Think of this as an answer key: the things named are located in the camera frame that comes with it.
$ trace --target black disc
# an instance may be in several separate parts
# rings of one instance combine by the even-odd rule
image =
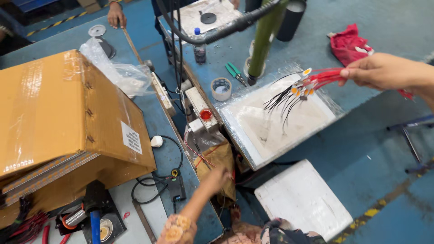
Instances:
[[[204,13],[201,16],[201,22],[204,24],[212,24],[216,21],[217,16],[213,13]]]

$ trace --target white disc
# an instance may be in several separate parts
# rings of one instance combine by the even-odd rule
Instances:
[[[102,36],[105,33],[105,26],[104,25],[92,26],[87,33],[93,37]]]

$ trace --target white plug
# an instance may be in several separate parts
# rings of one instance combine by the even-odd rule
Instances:
[[[163,145],[163,138],[159,135],[152,137],[151,146],[155,148],[159,148]]]

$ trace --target bracelet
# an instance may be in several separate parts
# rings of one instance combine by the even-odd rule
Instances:
[[[110,1],[110,2],[108,3],[108,5],[110,6],[112,3],[117,3],[117,4],[119,4],[119,6],[121,6],[121,10],[124,10],[124,8],[122,7],[122,5],[121,5],[118,1]]]

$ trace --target human hand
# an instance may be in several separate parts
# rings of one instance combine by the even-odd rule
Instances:
[[[358,86],[367,86],[377,90],[407,89],[416,92],[418,88],[429,85],[434,77],[434,67],[386,53],[350,63],[340,75],[352,79]],[[346,81],[339,81],[343,86]]]
[[[228,179],[232,178],[231,172],[220,165],[217,168],[211,170],[202,180],[199,189],[203,194],[207,194],[209,197],[218,193]]]
[[[127,18],[122,11],[121,5],[119,3],[110,4],[110,10],[107,14],[107,20],[111,27],[117,29],[118,21],[121,28],[124,29],[127,26]]]
[[[233,9],[238,9],[238,6],[240,5],[240,0],[230,0],[230,2],[233,4]]]

